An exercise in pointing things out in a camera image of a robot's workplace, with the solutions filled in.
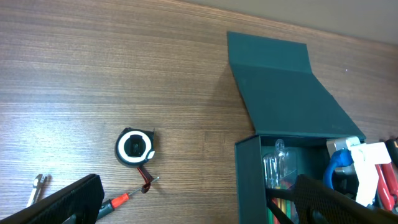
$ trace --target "white wall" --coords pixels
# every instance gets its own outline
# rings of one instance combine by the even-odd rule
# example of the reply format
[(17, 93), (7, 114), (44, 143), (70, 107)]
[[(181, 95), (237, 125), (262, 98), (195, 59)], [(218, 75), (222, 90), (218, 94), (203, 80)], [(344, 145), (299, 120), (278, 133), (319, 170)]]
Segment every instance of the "white wall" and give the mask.
[(184, 0), (398, 44), (398, 0)]

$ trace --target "teal box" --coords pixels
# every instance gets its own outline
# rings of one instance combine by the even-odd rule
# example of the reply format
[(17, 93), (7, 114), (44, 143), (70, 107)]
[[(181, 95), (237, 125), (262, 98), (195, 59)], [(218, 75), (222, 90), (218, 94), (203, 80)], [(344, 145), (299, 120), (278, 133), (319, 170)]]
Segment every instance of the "teal box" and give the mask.
[(328, 139), (366, 139), (313, 75), (305, 44), (228, 32), (234, 78), (256, 134), (235, 144), (239, 222), (268, 223), (262, 158), (283, 139), (298, 174), (322, 179)]

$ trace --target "wrench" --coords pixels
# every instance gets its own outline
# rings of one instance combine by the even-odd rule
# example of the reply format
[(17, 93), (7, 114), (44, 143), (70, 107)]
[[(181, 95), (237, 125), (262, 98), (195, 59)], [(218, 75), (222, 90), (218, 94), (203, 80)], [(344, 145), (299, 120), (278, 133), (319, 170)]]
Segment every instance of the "wrench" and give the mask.
[(33, 190), (32, 193), (30, 193), (29, 201), (26, 205), (26, 207), (29, 207), (36, 203), (37, 196), (39, 196), (40, 190), (42, 189), (44, 182), (47, 180), (47, 176), (43, 174), (37, 175), (35, 180), (33, 180)]

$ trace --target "wood grain surface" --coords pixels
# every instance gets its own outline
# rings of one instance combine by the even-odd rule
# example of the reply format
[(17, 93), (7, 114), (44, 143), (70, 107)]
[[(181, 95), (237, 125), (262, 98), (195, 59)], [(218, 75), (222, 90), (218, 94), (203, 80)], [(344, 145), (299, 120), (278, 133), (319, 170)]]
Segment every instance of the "wood grain surface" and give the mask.
[(368, 142), (398, 135), (397, 46), (170, 0), (3, 0), (0, 218), (25, 207), (39, 173), (42, 197), (90, 173), (106, 198), (142, 184), (114, 157), (133, 127), (155, 128), (146, 167), (161, 179), (98, 223), (237, 223), (234, 143), (253, 127), (227, 30), (306, 43)]

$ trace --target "open box lid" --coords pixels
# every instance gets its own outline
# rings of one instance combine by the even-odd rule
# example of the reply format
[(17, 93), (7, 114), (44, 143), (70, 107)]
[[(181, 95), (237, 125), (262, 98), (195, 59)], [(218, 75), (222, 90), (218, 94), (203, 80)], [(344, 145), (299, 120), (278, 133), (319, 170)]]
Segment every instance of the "open box lid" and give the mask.
[(366, 139), (313, 75), (305, 44), (228, 32), (228, 54), (256, 134)]

